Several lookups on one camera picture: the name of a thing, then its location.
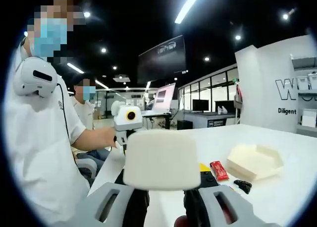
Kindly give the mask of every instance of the person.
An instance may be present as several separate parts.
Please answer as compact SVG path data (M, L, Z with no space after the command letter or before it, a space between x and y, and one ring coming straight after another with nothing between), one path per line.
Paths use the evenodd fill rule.
M94 107L89 102L96 92L96 82L90 73L78 74L73 78L75 95L71 97L72 104L85 127L89 130L94 129L93 112ZM98 149L92 151L82 151L72 147L75 159L92 159L97 164L97 174L100 171L104 161L109 155L107 149ZM89 173L80 170L87 177Z
M86 129L65 82L45 61L60 50L61 44L66 44L67 30L78 18L78 13L74 15L75 5L76 0L53 0L35 13L32 25L28 25L28 36L13 53L3 105L5 152L12 177L34 214L49 225L72 217L76 205L90 189L75 162L70 162L70 145L82 151L115 147L113 128ZM21 75L20 65L30 60L46 63L43 67L55 72L49 78L44 74L47 81L57 82L49 96L41 96L41 86L31 94L17 92L17 88L24 88L14 83ZM23 71L29 72L27 79L35 79L35 75L43 75L39 72L43 67L23 67Z

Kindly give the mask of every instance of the laptop screen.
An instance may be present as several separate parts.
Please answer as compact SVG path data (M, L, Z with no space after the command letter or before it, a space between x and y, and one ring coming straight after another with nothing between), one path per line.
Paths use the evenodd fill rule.
M169 110L175 89L175 83L158 88L152 110Z

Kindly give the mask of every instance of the white vr headset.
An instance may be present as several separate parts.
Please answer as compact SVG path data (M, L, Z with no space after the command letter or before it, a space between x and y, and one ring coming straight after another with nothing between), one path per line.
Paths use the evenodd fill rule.
M17 95L25 96L38 92L48 97L57 86L54 67L39 57L28 57L15 68L13 88Z

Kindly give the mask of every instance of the white t-shirt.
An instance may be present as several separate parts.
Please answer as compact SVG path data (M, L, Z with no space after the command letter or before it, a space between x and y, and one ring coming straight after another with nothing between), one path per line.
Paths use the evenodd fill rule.
M14 68L25 57L24 48L19 47L8 75L4 103L6 150L22 195L38 217L52 224L72 217L77 203L89 192L89 184L80 174L70 149L85 126L59 76L69 138L59 105L59 86L47 98L16 95L12 85Z
M92 130L94 126L93 125L93 112L94 112L93 105L89 101L86 101L84 104L81 104L79 101L76 100L74 96L70 97L70 99L83 125L86 127L86 129ZM75 149L74 147L72 147L71 149L73 153L76 155L79 153L85 153L85 151Z

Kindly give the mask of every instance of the white box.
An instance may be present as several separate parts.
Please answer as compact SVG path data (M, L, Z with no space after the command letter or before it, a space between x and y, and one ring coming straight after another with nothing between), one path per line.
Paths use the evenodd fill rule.
M317 110L303 109L302 126L316 127Z
M307 76L301 76L297 77L297 86L299 90L308 90L308 77Z
M317 89L317 73L308 74L308 79L312 89Z
M276 175L282 168L279 153L262 145L237 145L227 158L227 171L250 182Z

